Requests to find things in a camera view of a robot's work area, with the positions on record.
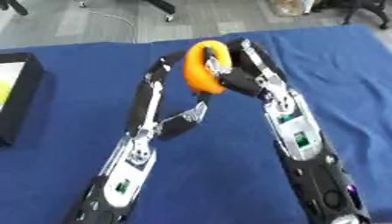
white label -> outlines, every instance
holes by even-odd
[[[0,64],[0,111],[7,101],[15,82],[17,82],[24,65],[24,62]]]

purple light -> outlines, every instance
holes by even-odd
[[[355,193],[357,191],[357,189],[355,188],[354,185],[348,185],[347,186],[347,190],[351,193]]]

chair wheel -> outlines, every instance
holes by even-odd
[[[381,24],[380,25],[380,29],[387,30],[388,29],[388,25],[387,24]]]
[[[171,22],[173,19],[174,19],[174,15],[173,15],[173,14],[171,14],[171,15],[166,15],[166,16],[164,17],[164,21],[166,21],[167,23]]]

yellow object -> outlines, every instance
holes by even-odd
[[[5,104],[10,92],[11,86],[7,82],[0,80],[0,104]]]
[[[194,45],[186,53],[184,59],[184,78],[186,83],[196,92],[203,91],[211,94],[220,94],[226,88],[217,81],[203,63],[203,49],[207,46],[213,49],[216,59],[222,66],[232,66],[228,47],[219,41],[207,40]]]

black box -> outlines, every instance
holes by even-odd
[[[32,53],[0,53],[0,146],[15,142],[43,73]]]

